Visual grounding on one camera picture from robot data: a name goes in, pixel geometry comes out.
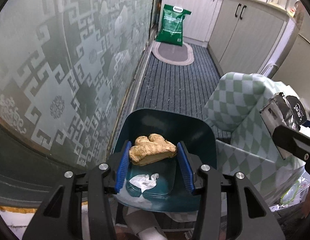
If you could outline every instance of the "cabinet handle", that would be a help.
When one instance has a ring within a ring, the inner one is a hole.
[[[244,5],[244,6],[243,6],[243,8],[242,8],[242,11],[240,12],[240,16],[239,16],[239,18],[240,18],[241,20],[243,20],[242,13],[243,13],[244,8],[247,8],[247,6],[246,6],[246,5]]]
[[[240,6],[242,6],[241,3],[239,3],[238,6],[237,6],[237,9],[236,9],[236,12],[235,12],[235,17],[236,17],[236,18],[237,18],[237,11],[238,11],[238,8],[239,8]]]

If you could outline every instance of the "bag handle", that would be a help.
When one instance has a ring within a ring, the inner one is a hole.
[[[182,7],[178,7],[178,6],[174,6],[174,7],[173,7],[173,11],[174,11],[174,12],[181,13],[181,12],[183,11],[183,8],[182,8]]]

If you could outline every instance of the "white paper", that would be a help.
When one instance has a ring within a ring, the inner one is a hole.
[[[155,187],[158,178],[158,173],[154,173],[153,175],[151,175],[150,179],[148,174],[139,174],[131,178],[129,182],[134,186],[140,188],[141,192],[143,193],[145,190]]]

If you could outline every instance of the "floor mat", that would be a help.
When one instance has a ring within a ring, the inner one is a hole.
[[[167,64],[187,66],[194,62],[193,48],[183,42],[183,46],[155,42],[152,52],[154,56]]]
[[[204,106],[220,76],[206,48],[191,45],[194,62],[188,66],[164,63],[151,54],[136,109],[151,108],[207,118]],[[228,141],[230,133],[212,127],[216,138]]]

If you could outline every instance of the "frosted glass wall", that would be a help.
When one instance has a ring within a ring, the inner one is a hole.
[[[0,12],[0,122],[72,166],[104,161],[152,2],[8,0]]]

